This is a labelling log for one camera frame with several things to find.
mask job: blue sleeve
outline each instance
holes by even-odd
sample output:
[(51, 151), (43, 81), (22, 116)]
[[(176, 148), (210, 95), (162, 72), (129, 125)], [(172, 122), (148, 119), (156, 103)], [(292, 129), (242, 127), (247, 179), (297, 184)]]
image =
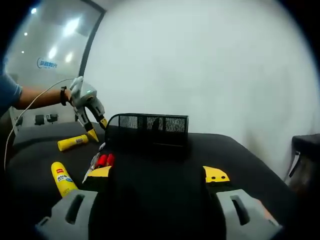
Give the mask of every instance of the blue sleeve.
[(3, 71), (0, 75), (0, 116), (19, 100), (21, 92), (21, 86)]

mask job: white cable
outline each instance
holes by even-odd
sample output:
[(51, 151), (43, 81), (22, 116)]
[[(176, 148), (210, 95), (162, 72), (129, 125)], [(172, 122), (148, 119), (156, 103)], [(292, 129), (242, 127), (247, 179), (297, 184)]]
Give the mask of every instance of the white cable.
[(11, 134), (13, 133), (14, 128), (15, 128), (18, 120), (21, 118), (21, 116), (31, 107), (32, 104), (34, 104), (34, 102), (35, 102), (40, 96), (42, 96), (43, 94), (45, 94), (46, 92), (48, 92), (48, 91), (49, 91), (50, 89), (52, 89), (55, 85), (60, 84), (60, 83), (62, 83), (62, 82), (64, 82), (64, 81), (73, 80), (73, 79), (75, 79), (75, 78), (66, 78), (66, 79), (63, 79), (63, 80), (61, 80), (61, 81), (56, 82), (55, 84), (53, 84), (52, 86), (50, 86), (47, 90), (44, 90), (42, 93), (40, 93), (38, 96), (36, 96), (35, 99), (30, 103), (30, 105), (27, 106), (26, 109), (23, 110), (23, 112), (19, 115), (19, 117), (16, 119), (16, 121), (14, 122), (14, 124), (13, 124), (13, 126), (12, 126), (12, 129), (11, 129), (11, 131), (10, 131), (10, 133), (9, 133), (8, 138), (6, 139), (5, 151), (4, 151), (4, 161), (3, 161), (4, 171), (6, 171), (6, 158), (7, 158), (8, 142), (9, 142), (10, 136), (11, 136)]

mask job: person's arm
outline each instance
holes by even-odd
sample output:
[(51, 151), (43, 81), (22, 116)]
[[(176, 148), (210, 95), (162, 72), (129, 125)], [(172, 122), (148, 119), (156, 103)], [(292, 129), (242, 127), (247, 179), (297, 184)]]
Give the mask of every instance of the person's arm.
[[(22, 87), (20, 98), (13, 105), (16, 109), (26, 109), (30, 103), (43, 92), (44, 90), (37, 90), (30, 87)], [(71, 92), (66, 89), (65, 92), (66, 100), (69, 101), (71, 98)], [(30, 107), (30, 109), (37, 109), (46, 106), (51, 106), (61, 103), (60, 89), (51, 89), (46, 93), (42, 94)]]

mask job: gray plastic part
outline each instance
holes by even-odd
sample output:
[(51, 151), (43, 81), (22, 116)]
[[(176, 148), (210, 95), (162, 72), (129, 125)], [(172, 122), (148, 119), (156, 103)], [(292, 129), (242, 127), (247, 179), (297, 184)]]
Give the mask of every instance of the gray plastic part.
[[(244, 190), (218, 192), (226, 225), (226, 240), (270, 240), (282, 228), (273, 218), (267, 218), (263, 205)], [(245, 213), (247, 222), (241, 225), (235, 204)]]
[[(62, 198), (35, 227), (48, 240), (88, 240), (89, 217), (96, 199), (96, 191), (73, 190)], [(82, 199), (74, 222), (68, 222), (67, 214), (77, 199)]]

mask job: black tablecloth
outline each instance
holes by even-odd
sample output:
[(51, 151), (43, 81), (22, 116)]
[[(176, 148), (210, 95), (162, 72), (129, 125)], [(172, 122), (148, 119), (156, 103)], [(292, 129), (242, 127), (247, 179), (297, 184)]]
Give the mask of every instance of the black tablecloth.
[[(95, 128), (99, 139), (103, 141), (104, 132), (99, 125), (95, 125)], [(10, 159), (6, 175), (14, 204), (21, 212), (20, 217), (30, 224), (49, 216), (51, 207), (61, 199), (51, 174), (53, 162), (61, 162), (75, 184), (81, 186), (100, 144), (90, 142), (59, 152), (57, 141), (84, 133), (79, 123), (72, 122), (25, 129), (16, 137), (14, 149), (17, 154)], [(200, 166), (221, 169), (236, 187), (261, 200), (280, 224), (284, 225), (291, 217), (297, 203), (295, 194), (242, 145), (218, 134), (189, 133), (188, 141), (191, 147), (188, 160), (175, 165), (189, 169)]]

